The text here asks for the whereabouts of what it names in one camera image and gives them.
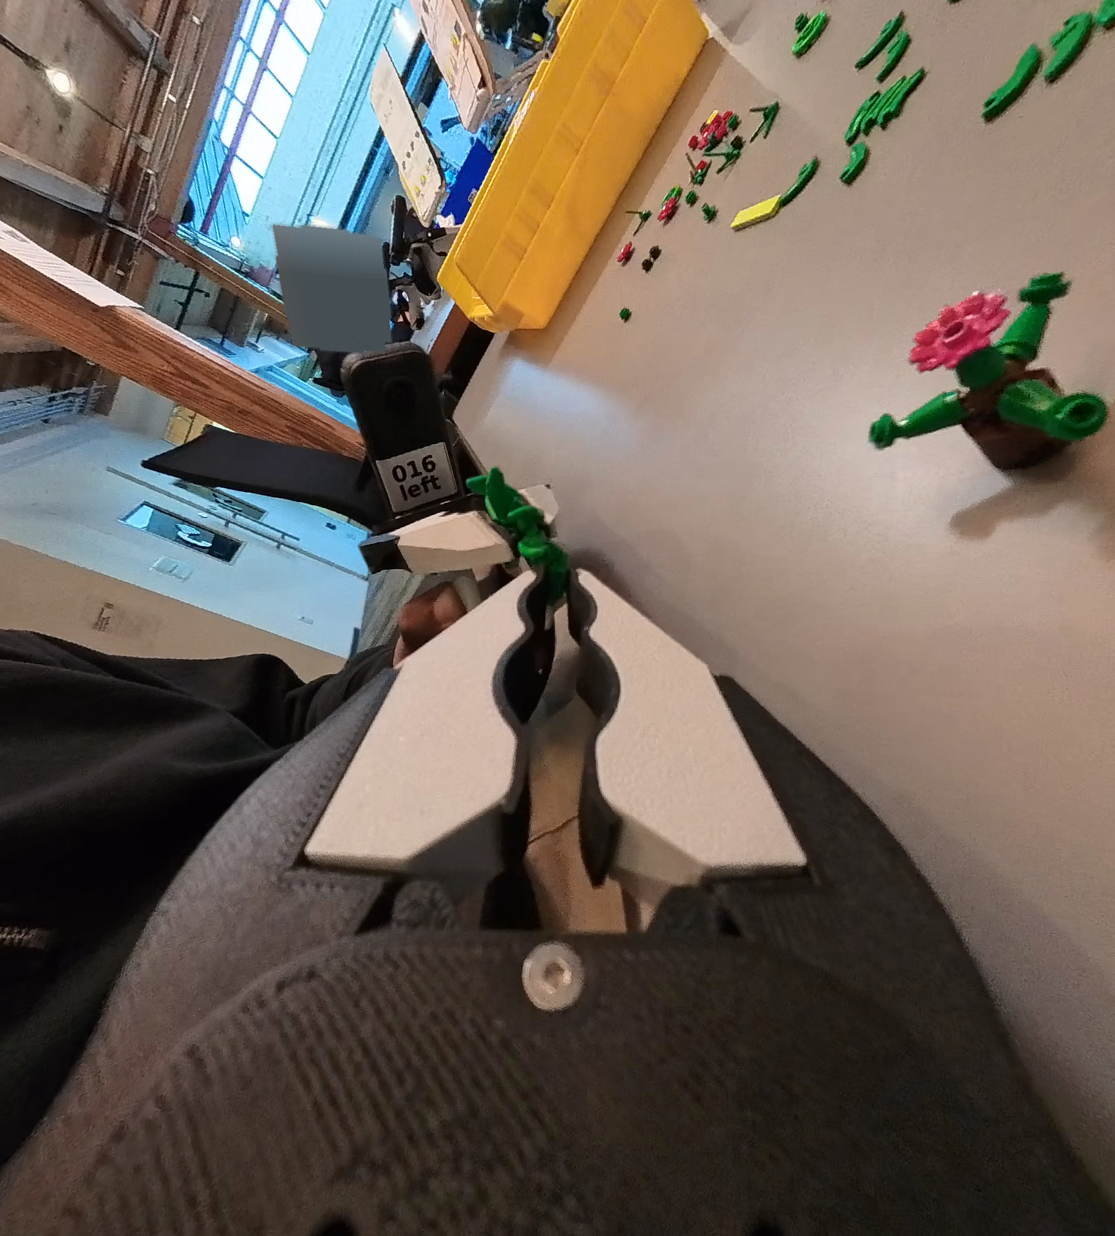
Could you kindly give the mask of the toy cactus with pink flower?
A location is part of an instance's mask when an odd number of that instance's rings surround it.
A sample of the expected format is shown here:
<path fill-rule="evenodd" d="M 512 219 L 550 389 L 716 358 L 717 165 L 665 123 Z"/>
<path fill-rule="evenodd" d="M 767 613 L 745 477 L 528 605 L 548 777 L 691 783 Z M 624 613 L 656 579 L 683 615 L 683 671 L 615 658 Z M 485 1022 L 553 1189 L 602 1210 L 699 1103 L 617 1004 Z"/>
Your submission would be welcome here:
<path fill-rule="evenodd" d="M 879 416 L 869 427 L 871 447 L 884 450 L 958 427 L 998 471 L 1010 472 L 1097 435 L 1108 418 L 1106 399 L 1063 390 L 1038 364 L 1052 306 L 1070 288 L 1065 273 L 1048 271 L 1020 288 L 1017 314 L 998 291 L 976 291 L 944 306 L 914 333 L 907 362 L 923 373 L 950 371 L 956 387 L 902 418 Z"/>

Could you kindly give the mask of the green toy plant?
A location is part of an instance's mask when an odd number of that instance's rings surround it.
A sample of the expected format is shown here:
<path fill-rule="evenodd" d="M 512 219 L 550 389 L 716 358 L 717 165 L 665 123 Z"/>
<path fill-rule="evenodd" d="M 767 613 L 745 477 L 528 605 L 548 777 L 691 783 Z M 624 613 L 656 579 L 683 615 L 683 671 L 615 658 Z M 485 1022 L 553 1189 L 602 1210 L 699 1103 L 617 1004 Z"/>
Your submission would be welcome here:
<path fill-rule="evenodd" d="M 547 602 L 556 608 L 569 590 L 570 557 L 550 533 L 541 507 L 510 485 L 497 467 L 467 477 L 466 488 L 481 499 L 489 520 L 512 538 L 517 556 L 542 578 Z"/>

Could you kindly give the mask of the black and white tool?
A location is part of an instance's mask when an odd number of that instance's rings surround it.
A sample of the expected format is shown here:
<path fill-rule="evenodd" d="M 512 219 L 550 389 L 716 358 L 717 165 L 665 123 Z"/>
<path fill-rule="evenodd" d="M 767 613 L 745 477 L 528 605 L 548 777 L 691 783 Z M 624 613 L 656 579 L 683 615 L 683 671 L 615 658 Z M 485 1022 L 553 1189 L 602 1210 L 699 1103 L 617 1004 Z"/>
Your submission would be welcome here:
<path fill-rule="evenodd" d="M 443 291 L 438 271 L 445 259 L 439 243 L 454 234 L 441 226 L 421 223 L 408 198 L 396 193 L 390 206 L 390 237 L 381 246 L 389 291 L 389 338 L 408 342 L 426 323 L 426 313 Z"/>

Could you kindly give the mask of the person's left forearm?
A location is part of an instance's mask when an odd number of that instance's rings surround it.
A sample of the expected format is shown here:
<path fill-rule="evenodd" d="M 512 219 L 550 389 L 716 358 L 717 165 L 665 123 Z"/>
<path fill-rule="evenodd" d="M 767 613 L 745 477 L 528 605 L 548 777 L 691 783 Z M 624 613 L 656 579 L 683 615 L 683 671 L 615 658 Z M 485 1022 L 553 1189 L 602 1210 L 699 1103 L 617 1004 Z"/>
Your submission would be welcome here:
<path fill-rule="evenodd" d="M 358 650 L 337 672 L 306 683 L 293 695 L 292 740 L 311 734 L 373 677 L 394 667 L 395 645 L 381 644 Z"/>

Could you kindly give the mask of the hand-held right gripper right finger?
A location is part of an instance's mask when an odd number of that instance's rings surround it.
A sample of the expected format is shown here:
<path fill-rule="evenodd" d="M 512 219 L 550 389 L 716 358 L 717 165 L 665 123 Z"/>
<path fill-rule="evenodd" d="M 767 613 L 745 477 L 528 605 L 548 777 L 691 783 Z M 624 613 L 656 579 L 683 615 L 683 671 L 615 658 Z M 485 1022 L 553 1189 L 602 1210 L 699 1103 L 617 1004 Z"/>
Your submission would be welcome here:
<path fill-rule="evenodd" d="M 607 928 L 645 931 L 673 891 L 806 874 L 707 663 L 587 568 L 566 628 L 578 857 Z"/>

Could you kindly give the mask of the yellow plastic bin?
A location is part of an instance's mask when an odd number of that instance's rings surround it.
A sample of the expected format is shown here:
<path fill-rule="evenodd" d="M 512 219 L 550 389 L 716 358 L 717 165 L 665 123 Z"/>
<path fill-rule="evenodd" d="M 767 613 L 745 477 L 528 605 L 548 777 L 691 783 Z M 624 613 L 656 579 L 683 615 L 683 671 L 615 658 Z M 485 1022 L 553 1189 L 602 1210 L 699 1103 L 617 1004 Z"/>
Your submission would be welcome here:
<path fill-rule="evenodd" d="M 575 1 L 438 273 L 486 332 L 544 328 L 707 40 L 694 1 Z"/>

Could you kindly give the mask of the scattered red flower pieces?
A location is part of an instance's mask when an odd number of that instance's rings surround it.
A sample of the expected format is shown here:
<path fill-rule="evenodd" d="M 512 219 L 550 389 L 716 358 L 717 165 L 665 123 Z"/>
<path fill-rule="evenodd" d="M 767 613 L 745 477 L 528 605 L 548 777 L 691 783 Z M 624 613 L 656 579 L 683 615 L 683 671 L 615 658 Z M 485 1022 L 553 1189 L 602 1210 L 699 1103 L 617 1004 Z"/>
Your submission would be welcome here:
<path fill-rule="evenodd" d="M 716 104 L 695 117 L 680 149 L 623 215 L 607 268 L 618 331 L 638 338 L 717 336 L 754 296 L 770 221 L 731 230 L 735 212 L 785 192 L 776 98 Z"/>

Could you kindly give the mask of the wooden ceiling beam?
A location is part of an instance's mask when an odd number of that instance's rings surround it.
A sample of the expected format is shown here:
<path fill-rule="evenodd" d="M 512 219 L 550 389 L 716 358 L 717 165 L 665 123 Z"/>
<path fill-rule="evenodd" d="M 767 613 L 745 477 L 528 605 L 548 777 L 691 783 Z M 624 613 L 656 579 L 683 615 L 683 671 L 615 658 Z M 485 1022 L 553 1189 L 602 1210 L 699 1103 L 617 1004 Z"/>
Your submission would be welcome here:
<path fill-rule="evenodd" d="M 0 317 L 223 426 L 362 459 L 363 436 L 193 341 L 0 221 Z"/>

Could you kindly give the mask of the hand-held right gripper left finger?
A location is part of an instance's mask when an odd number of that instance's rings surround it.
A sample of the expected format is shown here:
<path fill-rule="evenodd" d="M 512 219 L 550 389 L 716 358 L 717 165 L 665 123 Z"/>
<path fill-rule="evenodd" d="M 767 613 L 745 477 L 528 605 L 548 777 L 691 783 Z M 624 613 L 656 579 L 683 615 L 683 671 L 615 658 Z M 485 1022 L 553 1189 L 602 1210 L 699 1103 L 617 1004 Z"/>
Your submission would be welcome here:
<path fill-rule="evenodd" d="M 510 861 L 546 687 L 547 583 L 524 570 L 395 671 L 306 861 L 484 891 Z"/>

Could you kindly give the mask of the person's left hand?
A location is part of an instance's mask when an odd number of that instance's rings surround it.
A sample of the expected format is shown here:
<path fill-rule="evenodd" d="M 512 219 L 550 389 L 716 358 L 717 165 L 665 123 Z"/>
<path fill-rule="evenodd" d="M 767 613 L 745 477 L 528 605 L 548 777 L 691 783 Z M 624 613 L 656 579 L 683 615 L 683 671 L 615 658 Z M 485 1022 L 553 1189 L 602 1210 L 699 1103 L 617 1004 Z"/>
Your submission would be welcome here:
<path fill-rule="evenodd" d="M 398 636 L 391 664 L 396 669 L 401 663 L 454 626 L 467 613 L 467 606 L 452 582 L 443 582 L 425 592 L 412 596 L 399 610 Z"/>

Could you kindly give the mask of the person's black jacket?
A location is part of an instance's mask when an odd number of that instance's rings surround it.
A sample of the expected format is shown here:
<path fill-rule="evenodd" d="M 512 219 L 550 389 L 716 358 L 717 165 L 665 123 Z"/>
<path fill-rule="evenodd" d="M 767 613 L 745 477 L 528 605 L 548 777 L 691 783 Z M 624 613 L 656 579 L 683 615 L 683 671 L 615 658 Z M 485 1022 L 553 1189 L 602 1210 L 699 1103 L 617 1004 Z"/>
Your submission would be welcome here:
<path fill-rule="evenodd" d="M 0 1169 L 179 869 L 305 738 L 309 682 L 271 655 L 114 656 L 0 629 Z"/>

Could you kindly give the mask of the scattered green leaf pieces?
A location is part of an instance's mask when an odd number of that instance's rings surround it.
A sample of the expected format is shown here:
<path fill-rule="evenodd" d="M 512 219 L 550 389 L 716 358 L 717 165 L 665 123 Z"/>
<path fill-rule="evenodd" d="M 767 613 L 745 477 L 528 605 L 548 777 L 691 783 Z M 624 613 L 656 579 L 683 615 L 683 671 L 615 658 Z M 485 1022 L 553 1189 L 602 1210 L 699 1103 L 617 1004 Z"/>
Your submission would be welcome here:
<path fill-rule="evenodd" d="M 986 2 L 987 17 L 996 20 L 999 29 L 1009 38 L 1025 32 L 1025 23 L 1038 20 L 1029 17 L 1032 2 Z M 1031 84 L 1041 80 L 1044 87 L 1056 85 L 1090 46 L 1092 40 L 1107 31 L 1115 29 L 1115 1 L 1102 2 L 1036 2 L 1039 8 L 1047 5 L 1052 13 L 1059 9 L 1062 20 L 1059 27 L 1044 41 L 1032 41 L 1020 53 L 1009 75 L 995 85 L 980 107 L 980 120 L 983 126 L 996 125 L 1005 112 L 1023 98 Z M 843 187 L 852 187 L 865 170 L 870 157 L 869 139 L 889 129 L 905 105 L 927 78 L 924 67 L 907 65 L 905 56 L 913 42 L 913 29 L 907 24 L 907 13 L 898 10 L 883 23 L 874 40 L 853 62 L 856 72 L 871 69 L 874 73 L 871 91 L 860 100 L 848 118 L 843 131 L 844 158 L 839 170 L 839 181 Z M 811 50 L 817 38 L 828 27 L 829 11 L 820 8 L 814 11 L 799 11 L 794 18 L 794 40 L 792 55 L 799 58 Z M 761 205 L 763 214 L 770 217 L 786 208 L 798 198 L 819 174 L 821 159 L 819 156 L 804 162 L 793 183 L 783 193 L 768 198 Z"/>

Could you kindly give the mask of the black office chair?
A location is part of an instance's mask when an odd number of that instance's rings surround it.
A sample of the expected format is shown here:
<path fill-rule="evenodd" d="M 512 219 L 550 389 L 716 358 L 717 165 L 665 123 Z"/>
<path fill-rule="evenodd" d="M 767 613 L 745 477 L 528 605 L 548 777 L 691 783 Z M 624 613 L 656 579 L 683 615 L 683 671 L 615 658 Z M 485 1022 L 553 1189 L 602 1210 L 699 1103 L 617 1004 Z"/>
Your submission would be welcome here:
<path fill-rule="evenodd" d="M 144 470 L 333 511 L 368 529 L 391 519 L 369 463 L 335 452 L 206 429 L 141 461 Z"/>

